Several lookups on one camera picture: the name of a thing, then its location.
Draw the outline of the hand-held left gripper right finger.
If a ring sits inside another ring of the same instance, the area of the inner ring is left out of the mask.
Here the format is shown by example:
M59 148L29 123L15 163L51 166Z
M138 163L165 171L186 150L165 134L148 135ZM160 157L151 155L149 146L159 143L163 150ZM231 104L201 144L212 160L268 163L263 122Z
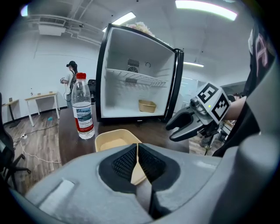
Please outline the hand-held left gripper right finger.
M187 154L152 144L138 145L139 164L151 185L150 204L140 224L212 224L220 193L221 158Z

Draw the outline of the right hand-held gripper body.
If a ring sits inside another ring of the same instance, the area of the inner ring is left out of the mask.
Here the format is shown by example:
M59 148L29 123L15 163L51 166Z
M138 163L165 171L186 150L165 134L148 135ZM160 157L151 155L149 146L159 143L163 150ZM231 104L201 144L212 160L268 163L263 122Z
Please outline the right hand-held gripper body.
M203 136L211 136L217 133L231 103L221 87L207 82L197 91L189 105L202 123L198 132Z

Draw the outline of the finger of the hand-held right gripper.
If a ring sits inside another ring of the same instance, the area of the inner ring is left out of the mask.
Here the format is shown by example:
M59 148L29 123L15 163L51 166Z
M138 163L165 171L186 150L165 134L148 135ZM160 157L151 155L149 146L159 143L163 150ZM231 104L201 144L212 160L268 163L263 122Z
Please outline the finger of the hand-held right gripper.
M176 127L178 127L179 121L183 126L179 127L178 130L169 137L171 141L182 141L192 138L204 128L203 123L196 115L190 115L189 118L187 118L186 115L180 115L179 118L175 120Z
M190 107L180 109L167 123L166 130L183 128L193 121L193 110Z

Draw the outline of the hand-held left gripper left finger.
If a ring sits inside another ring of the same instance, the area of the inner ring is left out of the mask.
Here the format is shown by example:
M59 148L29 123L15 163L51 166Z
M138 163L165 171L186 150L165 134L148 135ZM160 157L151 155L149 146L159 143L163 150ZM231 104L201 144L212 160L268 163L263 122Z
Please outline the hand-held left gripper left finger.
M136 144L87 154L36 183L25 197L69 224L147 224L152 218L131 183L136 163Z

